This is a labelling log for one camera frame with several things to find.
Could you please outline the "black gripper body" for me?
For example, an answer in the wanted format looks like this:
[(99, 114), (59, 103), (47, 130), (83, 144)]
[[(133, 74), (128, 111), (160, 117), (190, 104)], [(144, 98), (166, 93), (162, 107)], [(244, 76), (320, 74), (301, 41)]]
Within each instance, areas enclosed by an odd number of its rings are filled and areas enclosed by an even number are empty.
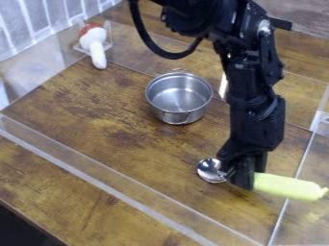
[(285, 100), (277, 97), (277, 106), (263, 120), (252, 118), (245, 111), (231, 112), (231, 136), (217, 152), (217, 157), (225, 167), (248, 155), (267, 162), (268, 153), (280, 145), (284, 139)]

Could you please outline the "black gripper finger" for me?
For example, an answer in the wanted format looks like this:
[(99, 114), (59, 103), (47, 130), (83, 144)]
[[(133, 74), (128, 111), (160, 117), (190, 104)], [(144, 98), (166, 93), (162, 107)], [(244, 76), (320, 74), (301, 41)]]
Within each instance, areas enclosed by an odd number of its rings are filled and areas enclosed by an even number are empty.
[(231, 176), (231, 183), (245, 190), (253, 190), (256, 174), (267, 171), (267, 163), (267, 152), (241, 155), (233, 161), (235, 173)]

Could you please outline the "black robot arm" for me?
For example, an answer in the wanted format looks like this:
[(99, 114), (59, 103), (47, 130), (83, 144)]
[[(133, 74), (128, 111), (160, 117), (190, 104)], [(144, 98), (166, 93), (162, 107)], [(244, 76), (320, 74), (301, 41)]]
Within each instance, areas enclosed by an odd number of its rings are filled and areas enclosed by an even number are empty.
[(150, 0), (162, 7), (166, 27), (194, 39), (185, 51), (172, 53), (149, 35), (140, 0), (128, 1), (141, 38), (162, 58), (182, 59), (202, 40), (214, 43), (229, 82), (231, 106), (231, 137), (217, 153), (220, 173), (233, 185), (252, 190), (256, 175), (267, 170), (268, 153), (284, 139), (285, 100), (273, 90), (284, 68), (275, 30), (291, 24), (269, 17), (253, 0)]

